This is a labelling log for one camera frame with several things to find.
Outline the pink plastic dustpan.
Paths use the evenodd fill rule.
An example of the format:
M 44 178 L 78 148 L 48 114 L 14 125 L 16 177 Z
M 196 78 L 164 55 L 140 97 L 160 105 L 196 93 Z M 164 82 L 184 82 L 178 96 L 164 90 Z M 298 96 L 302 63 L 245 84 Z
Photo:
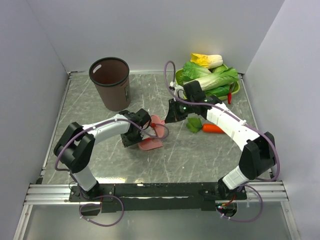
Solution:
M 150 142 L 145 142 L 145 143 L 143 143 L 143 141 L 139 142 L 138 143 L 138 147 L 142 151 L 149 151 L 149 150 L 153 150 L 153 149 L 157 149 L 157 148 L 163 147 L 163 143 L 162 143 L 161 140 L 154 138 L 152 142 L 151 141 Z

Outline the pink plastic brush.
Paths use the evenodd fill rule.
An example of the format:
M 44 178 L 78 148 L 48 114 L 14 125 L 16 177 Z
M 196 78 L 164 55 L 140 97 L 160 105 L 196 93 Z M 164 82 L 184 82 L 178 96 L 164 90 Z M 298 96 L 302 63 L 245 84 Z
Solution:
M 151 115 L 151 138 L 157 140 L 163 140 L 168 137 L 169 129 L 165 125 L 165 121 L 161 120 L 157 115 Z

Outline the red paper scrap strip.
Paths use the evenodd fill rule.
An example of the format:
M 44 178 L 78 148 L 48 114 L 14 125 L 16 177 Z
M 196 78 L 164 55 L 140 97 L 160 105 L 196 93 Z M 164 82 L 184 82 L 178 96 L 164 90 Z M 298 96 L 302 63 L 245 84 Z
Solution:
M 143 143 L 147 143 L 147 142 L 152 142 L 154 139 L 153 138 L 146 138 L 146 139 L 144 139 L 142 142 Z

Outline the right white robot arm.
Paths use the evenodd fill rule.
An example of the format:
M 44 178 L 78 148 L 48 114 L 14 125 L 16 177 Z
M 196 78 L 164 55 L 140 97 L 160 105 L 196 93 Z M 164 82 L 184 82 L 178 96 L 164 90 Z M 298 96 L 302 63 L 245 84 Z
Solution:
M 259 133 L 238 118 L 215 95 L 206 96 L 198 81 L 179 86 L 174 81 L 166 87 L 172 95 L 166 123 L 185 120 L 197 114 L 219 127 L 241 150 L 238 165 L 218 180 L 217 192 L 223 199 L 230 199 L 243 184 L 256 180 L 262 173 L 277 164 L 274 137 L 269 132 Z

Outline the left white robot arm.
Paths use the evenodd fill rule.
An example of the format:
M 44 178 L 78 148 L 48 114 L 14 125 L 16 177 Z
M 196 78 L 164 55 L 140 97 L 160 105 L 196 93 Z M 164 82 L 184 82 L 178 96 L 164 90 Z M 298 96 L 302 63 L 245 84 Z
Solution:
M 101 193 L 100 184 L 89 168 L 94 146 L 118 135 L 124 147 L 136 145 L 143 141 L 143 131 L 151 120 L 149 113 L 141 108 L 136 113 L 123 110 L 114 117 L 93 124 L 73 122 L 64 131 L 53 153 L 78 184 L 82 197 L 93 201 Z

